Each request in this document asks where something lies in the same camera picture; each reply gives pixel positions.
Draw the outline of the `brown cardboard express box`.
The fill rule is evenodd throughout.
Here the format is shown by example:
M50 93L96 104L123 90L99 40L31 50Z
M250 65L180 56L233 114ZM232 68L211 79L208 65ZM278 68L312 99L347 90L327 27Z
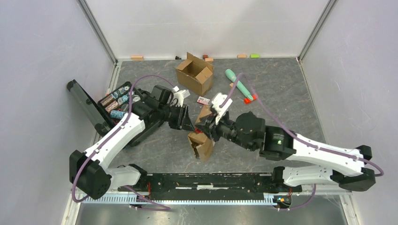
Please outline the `brown cardboard express box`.
M213 86L214 66L187 52L187 59L176 67L177 81L203 97Z

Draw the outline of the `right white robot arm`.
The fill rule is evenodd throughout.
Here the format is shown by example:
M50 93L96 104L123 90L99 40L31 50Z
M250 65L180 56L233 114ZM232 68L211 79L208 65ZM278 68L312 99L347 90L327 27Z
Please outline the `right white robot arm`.
M302 161L309 166L278 166L273 169L271 186L276 191L309 184L336 184L348 191L364 192L375 183L375 172L366 168L371 148L356 149L331 146L300 134L294 139L281 127L267 126L263 118L246 112L235 121L225 114L218 119L212 113L199 120L196 129L213 141L221 137L271 161Z

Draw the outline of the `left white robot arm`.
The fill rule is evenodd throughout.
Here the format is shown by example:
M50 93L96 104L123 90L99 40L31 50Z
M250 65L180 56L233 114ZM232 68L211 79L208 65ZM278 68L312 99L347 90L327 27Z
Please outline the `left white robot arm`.
M127 145L136 146L157 130L163 123L171 129L194 131L188 106L184 99L188 90L173 89L161 85L151 92L134 89L131 113L122 119L102 139L84 152L74 151L69 157L69 181L73 190L79 188L88 197L99 199L109 189L131 186L142 191L147 177L139 167L128 165L110 168L116 155Z

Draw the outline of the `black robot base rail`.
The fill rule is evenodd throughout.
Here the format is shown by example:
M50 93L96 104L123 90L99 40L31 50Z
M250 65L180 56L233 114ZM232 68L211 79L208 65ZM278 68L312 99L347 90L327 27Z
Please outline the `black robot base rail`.
M144 174L132 186L148 193L150 200L261 200L264 193L301 192L273 181L270 173L152 173Z

